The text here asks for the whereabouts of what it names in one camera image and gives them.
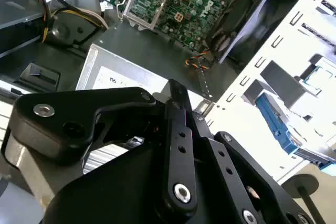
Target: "metal rod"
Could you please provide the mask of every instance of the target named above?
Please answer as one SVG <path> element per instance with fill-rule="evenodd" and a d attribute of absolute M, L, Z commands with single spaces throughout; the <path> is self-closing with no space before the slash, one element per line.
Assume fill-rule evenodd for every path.
<path fill-rule="evenodd" d="M 307 190 L 304 187 L 300 186 L 298 187 L 298 192 L 301 195 L 304 203 L 306 204 L 316 224 L 326 224 L 319 210 L 317 209 L 314 202 L 311 200 L 310 196 L 308 195 Z"/>

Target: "blue plastic latch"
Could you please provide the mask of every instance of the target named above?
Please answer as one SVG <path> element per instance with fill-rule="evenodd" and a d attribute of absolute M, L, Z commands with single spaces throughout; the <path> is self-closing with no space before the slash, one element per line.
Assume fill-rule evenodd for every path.
<path fill-rule="evenodd" d="M 257 100 L 256 105 L 261 111 L 269 129 L 272 131 L 274 138 L 280 143 L 281 148 L 288 154 L 293 154 L 299 148 L 290 138 L 287 126 L 278 118 L 273 107 L 270 105 L 265 94 L 262 94 Z"/>

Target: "silver washer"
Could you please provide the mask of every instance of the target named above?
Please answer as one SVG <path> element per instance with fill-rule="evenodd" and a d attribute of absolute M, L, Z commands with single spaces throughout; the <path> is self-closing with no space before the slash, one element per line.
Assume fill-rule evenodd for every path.
<path fill-rule="evenodd" d="M 231 141 L 232 141 L 232 139 L 231 139 L 231 137 L 230 137 L 229 135 L 224 134 L 224 138 L 225 138 L 225 140 L 228 141 L 228 142 L 231 142 Z"/>
<path fill-rule="evenodd" d="M 176 184 L 174 186 L 174 194 L 175 197 L 183 203 L 188 203 L 191 199 L 190 191 L 185 185 L 182 184 Z"/>
<path fill-rule="evenodd" d="M 35 114 L 42 116 L 43 118 L 49 118 L 55 114 L 55 110 L 49 104 L 38 104 L 33 108 Z"/>
<path fill-rule="evenodd" d="M 256 217 L 254 217 L 254 215 L 249 210 L 244 210 L 243 211 L 243 217 L 244 217 L 244 220 L 248 224 L 257 224 L 258 223 Z"/>
<path fill-rule="evenodd" d="M 146 101 L 150 101 L 150 100 L 151 100 L 151 97 L 150 97 L 147 93 L 145 93 L 145 92 L 142 92 L 142 93 L 141 93 L 141 96 L 142 96 L 142 98 L 145 99 Z"/>
<path fill-rule="evenodd" d="M 301 220 L 301 222 L 303 224 L 309 224 L 308 220 L 305 218 L 305 216 L 303 216 L 302 214 L 298 214 L 299 219 Z"/>
<path fill-rule="evenodd" d="M 204 120 L 204 118 L 203 118 L 202 116 L 200 116 L 200 115 L 196 115 L 196 118 L 197 118 L 199 121 L 203 121 L 203 120 Z"/>

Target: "black mounting arm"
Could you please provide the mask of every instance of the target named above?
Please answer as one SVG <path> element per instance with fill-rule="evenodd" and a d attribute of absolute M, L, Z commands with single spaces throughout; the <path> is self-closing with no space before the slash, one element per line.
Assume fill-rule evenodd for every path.
<path fill-rule="evenodd" d="M 42 223 L 313 224 L 231 135 L 211 134 L 184 86 L 167 90 L 166 104 L 141 88 L 16 101 L 2 154 L 46 207 Z M 134 136 L 144 143 L 83 175 L 89 152 Z"/>

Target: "green circuit board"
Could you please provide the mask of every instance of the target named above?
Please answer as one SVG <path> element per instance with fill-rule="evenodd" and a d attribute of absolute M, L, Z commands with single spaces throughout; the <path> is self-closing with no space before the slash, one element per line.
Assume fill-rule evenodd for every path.
<path fill-rule="evenodd" d="M 202 52 L 203 40 L 229 0 L 167 0 L 156 29 L 190 50 Z M 176 13 L 183 16 L 178 22 Z"/>
<path fill-rule="evenodd" d="M 107 0 L 116 5 L 123 0 Z M 155 31 L 196 52 L 206 46 L 204 40 L 222 16 L 230 0 L 167 0 L 156 23 Z M 151 23 L 161 5 L 160 0 L 135 0 L 130 12 Z"/>

